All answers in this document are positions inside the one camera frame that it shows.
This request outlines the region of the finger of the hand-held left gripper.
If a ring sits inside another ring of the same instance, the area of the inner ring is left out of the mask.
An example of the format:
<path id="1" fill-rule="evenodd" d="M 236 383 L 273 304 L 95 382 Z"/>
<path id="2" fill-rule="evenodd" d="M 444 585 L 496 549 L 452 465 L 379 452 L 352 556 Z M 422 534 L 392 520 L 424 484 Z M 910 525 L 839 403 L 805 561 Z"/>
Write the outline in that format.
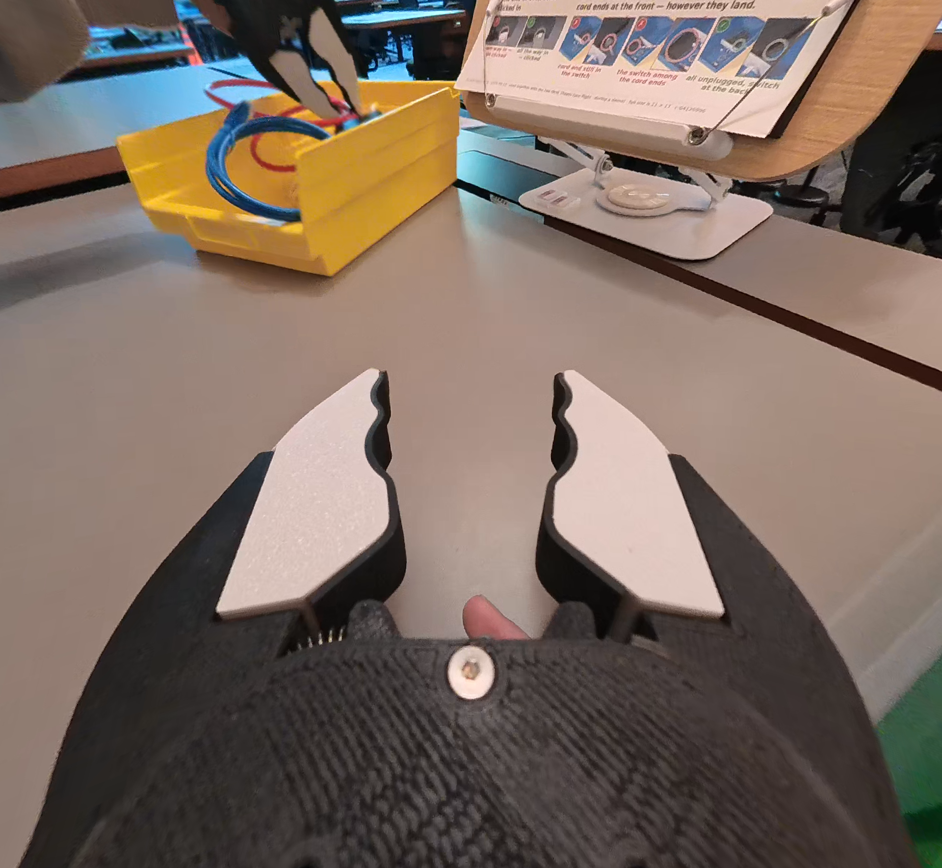
<path id="1" fill-rule="evenodd" d="M 347 105 L 358 116 L 364 116 L 357 63 L 347 44 L 342 20 L 325 9 L 315 9 L 308 24 L 311 50 L 327 64 L 332 80 L 343 92 Z"/>
<path id="2" fill-rule="evenodd" d="M 310 68 L 298 50 L 275 50 L 268 58 L 272 81 L 310 110 L 316 118 L 332 118 L 336 114 L 330 98 L 311 76 Z"/>

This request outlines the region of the yellow plastic bin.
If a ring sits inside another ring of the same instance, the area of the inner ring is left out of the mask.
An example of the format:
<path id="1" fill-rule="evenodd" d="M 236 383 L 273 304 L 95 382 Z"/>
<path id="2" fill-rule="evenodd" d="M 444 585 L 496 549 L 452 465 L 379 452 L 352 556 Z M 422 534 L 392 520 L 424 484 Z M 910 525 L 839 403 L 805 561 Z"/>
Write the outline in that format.
<path id="1" fill-rule="evenodd" d="M 195 250 L 333 276 L 451 186 L 460 96 L 445 81 L 362 81 L 379 116 L 328 139 L 276 132 L 240 139 L 227 158 L 237 189 L 285 222 L 247 212 L 210 184 L 206 154 L 232 106 L 120 136 L 117 147 L 152 224 Z"/>

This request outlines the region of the green plastic bin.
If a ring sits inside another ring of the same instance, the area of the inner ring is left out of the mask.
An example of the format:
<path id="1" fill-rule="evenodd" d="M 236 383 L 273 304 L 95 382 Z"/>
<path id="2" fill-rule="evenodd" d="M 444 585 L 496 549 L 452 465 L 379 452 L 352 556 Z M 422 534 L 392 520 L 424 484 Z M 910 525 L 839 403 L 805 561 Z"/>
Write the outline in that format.
<path id="1" fill-rule="evenodd" d="M 941 662 L 936 661 L 877 727 L 921 866 L 941 865 Z"/>

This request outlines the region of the wood-edged office table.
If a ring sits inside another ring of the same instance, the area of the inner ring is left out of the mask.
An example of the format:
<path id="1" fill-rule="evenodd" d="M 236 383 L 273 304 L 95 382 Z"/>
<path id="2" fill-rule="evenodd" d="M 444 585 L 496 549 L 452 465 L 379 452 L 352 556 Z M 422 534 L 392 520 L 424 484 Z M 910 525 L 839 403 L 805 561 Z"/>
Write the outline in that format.
<path id="1" fill-rule="evenodd" d="M 394 40 L 396 61 L 417 80 L 454 81 L 460 71 L 470 30 L 462 8 L 415 8 L 345 15 L 347 31 L 358 40 L 382 32 Z"/>
<path id="2" fill-rule="evenodd" d="M 2 104 L 2 210 L 122 182 L 119 136 L 215 110 L 214 80 L 261 78 L 238 58 L 61 83 Z"/>

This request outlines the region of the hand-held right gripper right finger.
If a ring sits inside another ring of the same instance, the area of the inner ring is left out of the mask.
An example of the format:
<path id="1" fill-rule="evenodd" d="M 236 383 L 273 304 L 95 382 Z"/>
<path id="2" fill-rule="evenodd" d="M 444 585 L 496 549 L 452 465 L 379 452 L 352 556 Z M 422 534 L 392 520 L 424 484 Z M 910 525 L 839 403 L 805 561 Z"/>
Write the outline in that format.
<path id="1" fill-rule="evenodd" d="M 553 380 L 554 434 L 536 542 L 538 580 L 584 607 L 591 635 L 630 639 L 655 615 L 720 623 L 725 607 L 672 457 L 590 379 Z"/>

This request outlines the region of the wooden instruction board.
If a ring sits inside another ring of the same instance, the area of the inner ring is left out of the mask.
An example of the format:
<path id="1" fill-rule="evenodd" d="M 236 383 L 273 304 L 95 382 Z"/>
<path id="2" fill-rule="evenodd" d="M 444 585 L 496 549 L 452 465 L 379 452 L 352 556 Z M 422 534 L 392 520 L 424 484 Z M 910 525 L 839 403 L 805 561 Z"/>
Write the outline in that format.
<path id="1" fill-rule="evenodd" d="M 716 177 L 784 179 L 822 162 L 865 131 L 930 46 L 940 10 L 940 0 L 859 0 L 815 76 L 797 95 L 794 114 L 776 139 L 728 135 L 723 143 L 723 134 L 714 133 L 693 145 L 687 126 L 620 121 L 583 109 L 475 94 L 461 84 L 457 88 L 471 115 L 487 124 Z"/>

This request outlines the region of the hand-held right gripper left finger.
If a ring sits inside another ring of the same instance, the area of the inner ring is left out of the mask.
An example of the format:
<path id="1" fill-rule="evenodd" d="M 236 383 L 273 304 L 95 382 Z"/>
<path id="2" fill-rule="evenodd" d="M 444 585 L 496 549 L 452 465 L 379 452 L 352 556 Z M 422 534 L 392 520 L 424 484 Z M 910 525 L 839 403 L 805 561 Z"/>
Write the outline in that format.
<path id="1" fill-rule="evenodd" d="M 220 619 L 296 610 L 344 622 L 355 603 L 385 601 L 401 584 L 388 381 L 368 368 L 277 442 L 219 595 Z"/>

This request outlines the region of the white board stand base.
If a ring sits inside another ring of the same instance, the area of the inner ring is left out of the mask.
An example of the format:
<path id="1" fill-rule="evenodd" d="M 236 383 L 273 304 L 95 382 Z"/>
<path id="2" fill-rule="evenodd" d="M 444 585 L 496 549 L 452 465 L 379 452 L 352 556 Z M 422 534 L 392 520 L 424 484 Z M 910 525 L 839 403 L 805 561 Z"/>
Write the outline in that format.
<path id="1" fill-rule="evenodd" d="M 603 149 L 547 139 L 580 169 L 526 191 L 521 207 L 681 262 L 715 258 L 771 218 L 766 201 L 732 193 L 732 179 L 681 167 L 677 181 L 618 168 Z"/>

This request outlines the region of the person's right hand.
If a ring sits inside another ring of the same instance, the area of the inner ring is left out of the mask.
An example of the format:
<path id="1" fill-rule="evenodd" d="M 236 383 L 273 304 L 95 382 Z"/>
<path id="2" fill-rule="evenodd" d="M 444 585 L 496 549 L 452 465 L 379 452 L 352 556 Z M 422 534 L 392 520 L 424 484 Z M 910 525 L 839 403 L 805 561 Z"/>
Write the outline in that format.
<path id="1" fill-rule="evenodd" d="M 525 640 L 528 634 L 484 595 L 471 597 L 463 608 L 463 626 L 469 639 Z"/>

